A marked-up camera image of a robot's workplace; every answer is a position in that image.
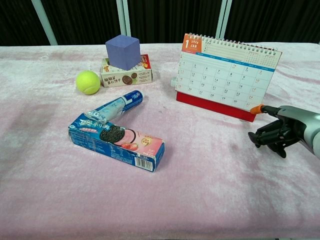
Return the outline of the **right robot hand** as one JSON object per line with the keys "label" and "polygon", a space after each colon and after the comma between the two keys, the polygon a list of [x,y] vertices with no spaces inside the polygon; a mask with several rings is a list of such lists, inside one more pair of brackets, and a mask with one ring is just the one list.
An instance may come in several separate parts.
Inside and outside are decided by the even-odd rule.
{"label": "right robot hand", "polygon": [[317,158],[320,157],[320,114],[294,106],[273,107],[260,104],[250,113],[269,114],[277,120],[249,132],[248,136],[257,148],[268,146],[280,157],[285,158],[285,148],[300,142]]}

